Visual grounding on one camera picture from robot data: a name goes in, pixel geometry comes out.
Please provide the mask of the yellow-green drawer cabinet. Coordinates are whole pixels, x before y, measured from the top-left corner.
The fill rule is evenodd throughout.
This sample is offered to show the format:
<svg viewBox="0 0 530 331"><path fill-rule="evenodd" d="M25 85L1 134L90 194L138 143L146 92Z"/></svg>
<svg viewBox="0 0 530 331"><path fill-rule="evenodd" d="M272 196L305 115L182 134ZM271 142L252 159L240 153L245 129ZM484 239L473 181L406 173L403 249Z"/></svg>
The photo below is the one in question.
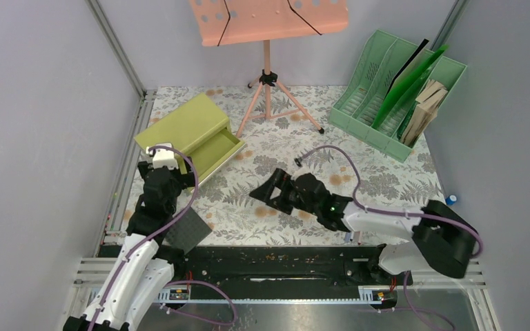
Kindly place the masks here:
<svg viewBox="0 0 530 331"><path fill-rule="evenodd" d="M152 124L137 136L137 145L171 143L194 163L203 185L246 145L231 130L230 119L206 94L201 93Z"/></svg>

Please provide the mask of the green puzzle book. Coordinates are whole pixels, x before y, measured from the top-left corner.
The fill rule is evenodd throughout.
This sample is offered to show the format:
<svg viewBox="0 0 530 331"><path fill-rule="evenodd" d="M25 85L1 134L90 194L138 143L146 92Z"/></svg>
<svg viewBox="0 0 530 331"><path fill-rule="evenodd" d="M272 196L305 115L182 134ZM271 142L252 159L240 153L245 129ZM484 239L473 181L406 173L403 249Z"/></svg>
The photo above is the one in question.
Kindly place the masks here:
<svg viewBox="0 0 530 331"><path fill-rule="evenodd" d="M411 121L412 117L413 117L413 113L415 112L415 108L416 108L416 105L418 103L415 102L408 110L408 112L406 113L403 121L401 122L399 128L397 129L397 132L396 132L396 138L398 141L401 140L401 138L403 137L403 134L406 132L406 129L409 125L409 122Z"/></svg>

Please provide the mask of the green transparent folder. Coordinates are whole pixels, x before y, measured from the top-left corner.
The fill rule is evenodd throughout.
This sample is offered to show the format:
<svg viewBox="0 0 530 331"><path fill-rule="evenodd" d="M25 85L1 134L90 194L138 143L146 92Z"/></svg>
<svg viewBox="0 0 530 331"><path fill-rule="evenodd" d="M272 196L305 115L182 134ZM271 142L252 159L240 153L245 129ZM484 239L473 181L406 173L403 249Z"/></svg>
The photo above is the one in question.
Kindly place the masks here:
<svg viewBox="0 0 530 331"><path fill-rule="evenodd" d="M404 77L401 82L393 86L391 91L386 95L384 102L371 125L373 129L379 130L385 118L392 111L396 103L402 98L403 94L434 64L436 60L442 56L448 48L448 45L441 46L427 60L422 62L409 75Z"/></svg>

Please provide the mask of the purple puzzle book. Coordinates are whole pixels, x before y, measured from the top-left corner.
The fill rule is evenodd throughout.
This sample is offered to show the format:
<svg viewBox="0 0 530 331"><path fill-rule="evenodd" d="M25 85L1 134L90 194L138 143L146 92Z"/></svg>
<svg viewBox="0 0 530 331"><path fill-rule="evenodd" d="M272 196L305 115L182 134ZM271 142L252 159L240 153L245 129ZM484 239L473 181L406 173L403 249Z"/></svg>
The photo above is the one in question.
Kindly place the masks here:
<svg viewBox="0 0 530 331"><path fill-rule="evenodd" d="M399 141L411 147L425 128L438 115L438 109L448 94L447 88L439 81L429 79L421 93L415 98L417 102L413 117L406 132Z"/></svg>

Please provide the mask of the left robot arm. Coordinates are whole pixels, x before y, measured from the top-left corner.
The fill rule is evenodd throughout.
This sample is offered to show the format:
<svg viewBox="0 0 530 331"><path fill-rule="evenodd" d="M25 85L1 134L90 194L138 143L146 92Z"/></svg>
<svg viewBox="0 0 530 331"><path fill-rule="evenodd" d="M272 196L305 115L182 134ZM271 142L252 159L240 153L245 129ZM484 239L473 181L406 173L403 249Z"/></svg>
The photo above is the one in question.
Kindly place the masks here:
<svg viewBox="0 0 530 331"><path fill-rule="evenodd" d="M183 252L161 245L197 198L199 176L190 157L171 143L149 146L146 153L151 160L139 164L144 192L120 253L91 304L80 317L68 317L63 330L136 330L161 289L186 276Z"/></svg>

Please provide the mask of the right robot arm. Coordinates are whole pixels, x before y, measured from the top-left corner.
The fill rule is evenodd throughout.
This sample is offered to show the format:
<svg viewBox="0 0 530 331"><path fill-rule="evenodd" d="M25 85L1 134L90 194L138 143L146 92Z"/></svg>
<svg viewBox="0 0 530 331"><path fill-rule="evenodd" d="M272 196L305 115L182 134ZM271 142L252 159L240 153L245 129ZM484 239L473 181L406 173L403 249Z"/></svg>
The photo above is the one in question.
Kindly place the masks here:
<svg viewBox="0 0 530 331"><path fill-rule="evenodd" d="M369 277L379 284L423 269L462 279L481 247L475 228L441 201L401 210L358 205L352 197L327 190L311 173L292 177L280 168L249 195L286 214L295 209L312 214L330 231L371 231L402 239L384 245L369 263Z"/></svg>

